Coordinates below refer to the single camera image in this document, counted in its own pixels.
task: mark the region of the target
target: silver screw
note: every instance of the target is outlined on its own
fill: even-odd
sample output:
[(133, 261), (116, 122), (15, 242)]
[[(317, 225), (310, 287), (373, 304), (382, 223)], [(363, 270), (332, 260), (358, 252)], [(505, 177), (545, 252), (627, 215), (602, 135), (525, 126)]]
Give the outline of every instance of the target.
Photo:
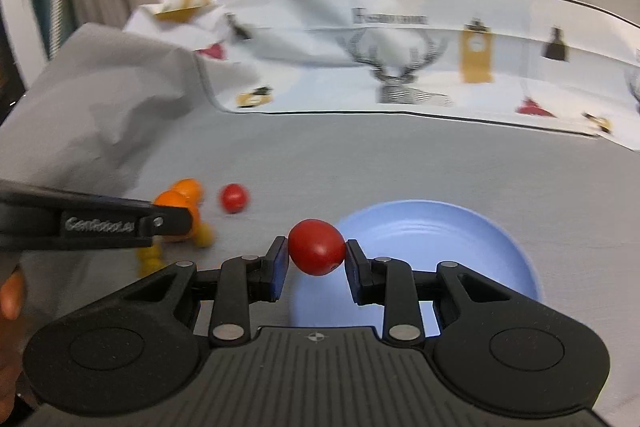
[(396, 341), (414, 341), (420, 336), (420, 330), (411, 324), (398, 324), (389, 330)]
[(236, 341), (244, 335), (244, 328), (237, 324), (220, 324), (213, 328), (212, 333), (221, 341)]

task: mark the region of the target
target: red tomato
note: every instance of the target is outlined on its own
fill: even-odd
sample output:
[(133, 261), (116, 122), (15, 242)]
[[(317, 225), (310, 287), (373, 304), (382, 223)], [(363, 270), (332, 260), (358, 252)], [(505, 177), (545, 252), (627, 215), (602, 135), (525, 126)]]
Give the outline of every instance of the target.
[(249, 191), (237, 183), (220, 190), (220, 205), (228, 214), (242, 212), (249, 203)]
[(300, 221), (289, 232), (289, 255), (304, 273), (327, 275), (346, 255), (344, 239), (332, 225), (319, 219)]

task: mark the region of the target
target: yellow tag print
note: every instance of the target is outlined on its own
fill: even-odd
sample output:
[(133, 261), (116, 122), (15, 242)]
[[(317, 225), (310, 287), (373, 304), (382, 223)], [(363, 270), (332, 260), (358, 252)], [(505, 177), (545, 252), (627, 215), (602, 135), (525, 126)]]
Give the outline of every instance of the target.
[(491, 56), (493, 34), (480, 19), (465, 26), (460, 35), (460, 73), (465, 84), (493, 82)]

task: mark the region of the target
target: blue plate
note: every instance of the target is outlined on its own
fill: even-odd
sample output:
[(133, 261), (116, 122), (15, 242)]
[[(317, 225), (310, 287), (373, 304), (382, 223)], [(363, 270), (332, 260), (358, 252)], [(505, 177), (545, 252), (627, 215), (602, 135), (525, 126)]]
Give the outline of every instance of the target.
[[(388, 256), (414, 270), (434, 271), (440, 261), (457, 261), (533, 299), (538, 285), (522, 250), (480, 214), (440, 201), (380, 203), (351, 214), (336, 225), (342, 237), (357, 239), (370, 259)], [(420, 303), (424, 329), (439, 333), (430, 302)], [(375, 326), (382, 329), (382, 306), (357, 306), (344, 266), (324, 277), (300, 274), (291, 300), (297, 327)]]

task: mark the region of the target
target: ribbed black surface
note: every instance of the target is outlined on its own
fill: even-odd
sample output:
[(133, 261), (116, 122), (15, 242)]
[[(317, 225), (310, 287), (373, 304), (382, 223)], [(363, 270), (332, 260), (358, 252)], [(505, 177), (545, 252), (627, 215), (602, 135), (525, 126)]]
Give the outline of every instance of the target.
[(533, 423), (603, 425), (587, 411), (526, 421), (479, 410), (446, 389), (418, 351), (382, 344), (370, 328), (263, 328), (246, 346), (213, 352), (187, 388), (150, 409), (122, 417), (80, 418), (45, 406), (26, 425), (524, 427)]

